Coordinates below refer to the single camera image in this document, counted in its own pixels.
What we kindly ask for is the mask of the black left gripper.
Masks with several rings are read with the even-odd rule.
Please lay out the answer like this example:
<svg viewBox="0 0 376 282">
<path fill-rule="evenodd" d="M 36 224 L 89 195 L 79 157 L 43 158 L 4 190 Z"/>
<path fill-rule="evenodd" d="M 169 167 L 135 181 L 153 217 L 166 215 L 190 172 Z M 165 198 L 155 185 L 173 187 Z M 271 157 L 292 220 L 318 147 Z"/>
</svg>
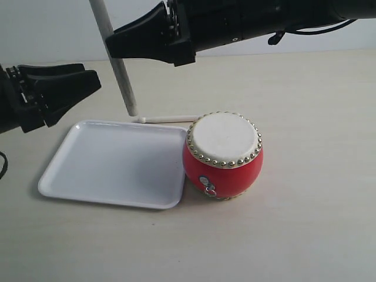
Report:
<svg viewBox="0 0 376 282">
<path fill-rule="evenodd" d="M 1 67 L 1 132 L 24 133 L 56 125 L 101 88 L 98 74 L 81 63 Z"/>
</svg>

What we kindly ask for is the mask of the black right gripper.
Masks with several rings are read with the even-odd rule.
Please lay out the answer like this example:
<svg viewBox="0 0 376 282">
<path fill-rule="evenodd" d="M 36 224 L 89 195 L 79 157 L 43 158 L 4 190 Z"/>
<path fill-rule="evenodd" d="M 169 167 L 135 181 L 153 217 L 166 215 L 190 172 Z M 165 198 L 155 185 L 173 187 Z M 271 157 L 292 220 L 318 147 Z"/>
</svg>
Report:
<svg viewBox="0 0 376 282">
<path fill-rule="evenodd" d="M 182 66 L 194 63 L 197 52 L 241 39 L 239 1 L 160 1 L 105 43 L 112 58 Z"/>
</svg>

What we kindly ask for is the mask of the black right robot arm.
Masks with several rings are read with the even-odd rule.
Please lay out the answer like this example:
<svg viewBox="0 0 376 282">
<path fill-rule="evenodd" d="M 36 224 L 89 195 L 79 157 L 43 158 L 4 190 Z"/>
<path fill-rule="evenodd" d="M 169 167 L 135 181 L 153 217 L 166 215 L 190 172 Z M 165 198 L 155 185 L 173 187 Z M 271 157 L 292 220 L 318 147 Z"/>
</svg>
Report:
<svg viewBox="0 0 376 282">
<path fill-rule="evenodd" d="M 174 66 L 195 62 L 196 53 L 238 41 L 310 28 L 333 31 L 375 18 L 375 1 L 167 1 L 106 39 L 111 57 L 152 59 Z"/>
</svg>

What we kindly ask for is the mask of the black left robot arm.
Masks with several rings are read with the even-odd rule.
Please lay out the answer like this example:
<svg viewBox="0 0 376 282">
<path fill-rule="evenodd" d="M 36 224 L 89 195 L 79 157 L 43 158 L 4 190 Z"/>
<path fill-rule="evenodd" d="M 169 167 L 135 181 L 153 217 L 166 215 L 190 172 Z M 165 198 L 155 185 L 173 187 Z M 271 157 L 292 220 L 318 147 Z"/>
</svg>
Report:
<svg viewBox="0 0 376 282">
<path fill-rule="evenodd" d="M 100 88 L 97 72 L 81 63 L 1 68 L 1 133 L 52 127 Z"/>
</svg>

